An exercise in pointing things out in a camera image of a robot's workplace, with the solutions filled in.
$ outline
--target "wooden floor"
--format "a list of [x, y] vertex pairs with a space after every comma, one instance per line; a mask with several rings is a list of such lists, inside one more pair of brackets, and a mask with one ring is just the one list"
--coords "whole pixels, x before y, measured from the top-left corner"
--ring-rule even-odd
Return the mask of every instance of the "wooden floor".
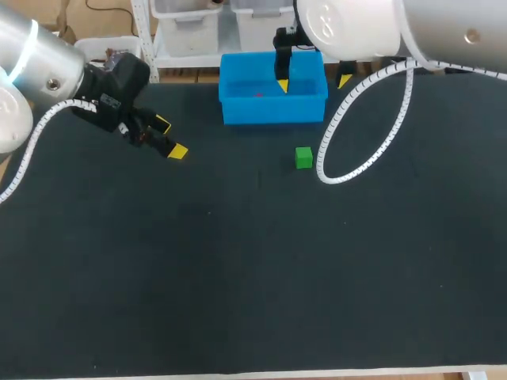
[[[59, 12], [60, 0], [0, 0], [11, 8], [34, 18], [40, 23], [54, 23]], [[119, 7], [132, 10], [130, 0], [89, 0], [92, 7]], [[73, 28], [78, 39], [96, 36], [125, 36], [131, 34], [131, 18], [126, 12], [118, 10], [94, 11], [87, 9], [85, 0], [71, 0], [68, 9], [69, 25]], [[156, 31], [156, 20], [152, 19], [151, 32]], [[217, 82], [218, 71], [205, 70], [164, 70], [164, 82]], [[0, 180], [6, 163], [0, 165]], [[507, 372], [497, 371], [488, 374], [489, 380], [507, 380]], [[461, 380], [459, 374], [423, 374], [404, 376], [357, 377], [355, 380]]]

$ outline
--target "white storage bin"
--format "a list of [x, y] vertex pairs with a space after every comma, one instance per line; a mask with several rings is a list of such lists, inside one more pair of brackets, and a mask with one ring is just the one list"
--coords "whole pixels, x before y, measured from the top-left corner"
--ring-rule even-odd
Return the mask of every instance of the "white storage bin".
[[231, 0], [243, 51], [274, 50], [278, 28], [294, 25], [292, 0]]
[[[86, 61], [107, 59], [106, 51], [128, 51], [137, 58], [141, 58], [141, 39], [136, 36], [85, 38], [75, 43], [75, 47], [85, 53]], [[104, 67], [104, 63], [93, 63]]]
[[216, 54], [221, 11], [212, 0], [151, 0], [151, 12], [173, 57]]

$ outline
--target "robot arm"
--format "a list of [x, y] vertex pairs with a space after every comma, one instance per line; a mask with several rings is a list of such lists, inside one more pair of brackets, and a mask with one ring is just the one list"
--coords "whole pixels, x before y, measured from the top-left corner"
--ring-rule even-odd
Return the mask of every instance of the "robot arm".
[[69, 99], [91, 103], [96, 112], [76, 108], [74, 114], [108, 132], [120, 129], [134, 146], [146, 144], [164, 157], [185, 156], [187, 149], [167, 138], [169, 122], [135, 107], [150, 68], [134, 55], [122, 55], [112, 71], [97, 69], [78, 49], [2, 4], [0, 46], [0, 154], [29, 136], [32, 112], [26, 98], [42, 111]]
[[305, 41], [341, 61], [412, 56], [428, 69], [442, 61], [507, 72], [502, 0], [295, 0], [295, 9], [296, 32], [279, 29], [274, 40], [279, 80], [288, 79], [287, 48]]

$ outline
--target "coiled cable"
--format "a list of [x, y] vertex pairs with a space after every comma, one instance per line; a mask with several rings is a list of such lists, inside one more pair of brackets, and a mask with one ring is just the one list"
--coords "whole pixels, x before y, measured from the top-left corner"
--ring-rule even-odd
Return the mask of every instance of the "coiled cable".
[[[431, 64], [435, 65], [436, 67], [470, 71], [472, 73], [483, 74], [489, 77], [498, 78], [503, 81], [507, 80], [507, 77], [503, 74], [484, 69], [453, 65], [451, 63], [443, 63], [436, 61], [431, 61]], [[400, 62], [388, 66], [370, 75], [368, 78], [364, 79], [359, 85], [356, 86], [355, 89], [353, 89], [349, 93], [349, 95], [347, 95], [347, 97], [340, 104], [340, 107], [338, 107], [338, 110], [336, 111], [333, 119], [331, 120], [330, 125], [326, 129], [326, 133], [322, 138], [320, 147], [318, 148], [316, 167], [318, 178], [322, 182], [324, 182], [325, 184], [343, 184], [344, 182], [350, 181], [353, 178], [356, 178], [357, 176], [361, 175], [368, 168], [370, 168], [386, 152], [387, 148], [391, 145], [396, 135], [398, 134], [399, 128], [402, 126], [406, 113], [408, 111], [410, 99], [412, 97], [412, 88], [414, 87], [414, 69], [417, 68], [421, 68], [421, 64], [413, 59], [407, 59], [405, 62]], [[350, 106], [353, 104], [354, 101], [357, 100], [357, 98], [361, 94], [363, 94], [367, 89], [369, 89], [374, 84], [382, 81], [385, 78], [389, 78], [391, 75], [402, 73], [403, 71], [406, 71], [405, 94], [403, 96], [402, 106], [399, 110], [398, 117], [396, 118], [395, 125], [392, 127], [391, 132], [389, 132], [387, 138], [380, 145], [379, 149], [377, 149], [377, 151], [363, 165], [359, 166], [357, 169], [354, 169], [350, 173], [347, 173], [340, 177], [336, 178], [328, 177], [324, 172], [326, 152], [327, 149], [329, 148], [331, 139], [334, 136], [334, 132], [336, 132], [338, 126], [340, 125], [340, 122], [343, 120], [343, 116], [350, 109]]]

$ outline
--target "shelf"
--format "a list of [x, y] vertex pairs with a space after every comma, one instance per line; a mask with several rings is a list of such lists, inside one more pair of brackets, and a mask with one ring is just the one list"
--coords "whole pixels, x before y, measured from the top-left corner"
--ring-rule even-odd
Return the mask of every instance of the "shelf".
[[[171, 57], [164, 45], [160, 25], [154, 39], [154, 50], [155, 64], [159, 69], [220, 67], [223, 54], [242, 52], [236, 14], [229, 6], [224, 6], [223, 11], [219, 14], [219, 52], [217, 54]], [[329, 59], [324, 55], [324, 63], [337, 63], [337, 60]]]

